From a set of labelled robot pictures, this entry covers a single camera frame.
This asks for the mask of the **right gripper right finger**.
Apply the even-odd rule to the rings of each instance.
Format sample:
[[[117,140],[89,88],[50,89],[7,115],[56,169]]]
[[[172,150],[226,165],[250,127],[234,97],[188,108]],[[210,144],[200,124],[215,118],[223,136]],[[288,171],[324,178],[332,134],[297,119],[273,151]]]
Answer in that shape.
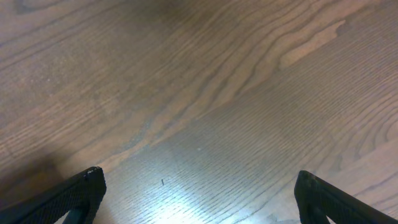
[[[396,219],[305,170],[298,173],[294,196],[302,224],[397,224]]]

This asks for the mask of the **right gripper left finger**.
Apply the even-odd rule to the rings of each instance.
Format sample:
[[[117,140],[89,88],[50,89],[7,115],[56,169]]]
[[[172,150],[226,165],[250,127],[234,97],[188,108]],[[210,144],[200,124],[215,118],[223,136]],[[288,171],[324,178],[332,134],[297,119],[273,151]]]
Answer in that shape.
[[[45,192],[1,210],[2,224],[92,223],[106,193],[104,172],[90,167]]]

